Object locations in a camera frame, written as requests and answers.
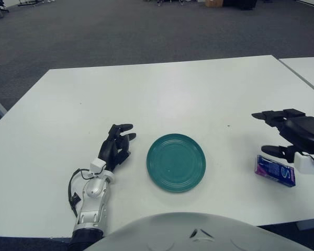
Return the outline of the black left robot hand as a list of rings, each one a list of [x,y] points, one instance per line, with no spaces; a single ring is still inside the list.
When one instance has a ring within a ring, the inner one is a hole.
[[[122,135],[133,129],[133,124],[113,124],[107,139],[102,143],[98,158],[106,163],[105,169],[114,172],[117,165],[122,164],[129,156],[130,141],[136,138],[136,133]]]

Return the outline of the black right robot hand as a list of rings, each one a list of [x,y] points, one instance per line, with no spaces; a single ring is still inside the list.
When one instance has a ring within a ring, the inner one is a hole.
[[[253,113],[252,117],[277,128],[280,136],[291,143],[287,147],[264,145],[262,152],[285,159],[288,163],[295,162],[296,153],[314,154],[314,117],[296,109],[262,111]]]

